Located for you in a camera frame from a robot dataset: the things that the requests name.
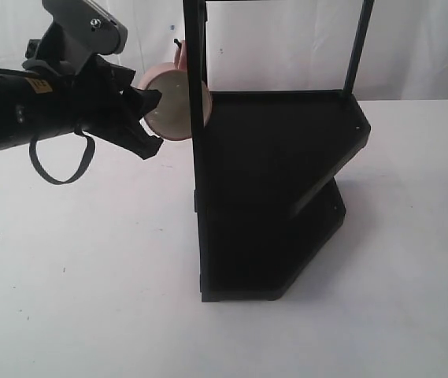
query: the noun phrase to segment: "yellow label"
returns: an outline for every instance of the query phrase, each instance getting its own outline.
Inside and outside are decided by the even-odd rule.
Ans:
[[[54,91],[48,81],[29,78],[26,78],[26,80],[31,84],[35,92],[39,95],[42,93],[51,93]]]

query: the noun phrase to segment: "black shelving unit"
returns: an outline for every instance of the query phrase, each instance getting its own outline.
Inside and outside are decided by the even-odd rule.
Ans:
[[[371,131],[353,88],[373,5],[343,89],[213,92],[204,127],[206,1],[183,0],[203,302],[280,298],[341,227],[334,176]]]

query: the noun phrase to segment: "white backdrop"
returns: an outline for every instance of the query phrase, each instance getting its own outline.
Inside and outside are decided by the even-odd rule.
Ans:
[[[115,58],[139,74],[172,59],[182,0],[100,0],[129,31]],[[361,0],[209,3],[214,90],[341,87]],[[0,0],[0,67],[19,68],[50,23],[41,0]],[[359,99],[448,98],[448,0],[376,0],[355,93]]]

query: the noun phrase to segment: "pink mug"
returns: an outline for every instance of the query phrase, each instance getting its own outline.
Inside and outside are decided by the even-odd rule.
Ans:
[[[179,45],[173,63],[161,63],[145,72],[138,89],[157,89],[162,99],[155,110],[145,116],[148,127],[163,139],[180,141],[192,137],[191,104],[187,75],[187,44]],[[205,126],[213,109],[208,87],[202,82],[202,110]]]

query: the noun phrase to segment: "white tabletop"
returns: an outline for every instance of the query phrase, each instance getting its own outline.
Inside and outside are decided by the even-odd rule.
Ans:
[[[448,102],[361,105],[346,223],[278,302],[201,303],[190,143],[67,187],[0,152],[0,377],[448,377]]]

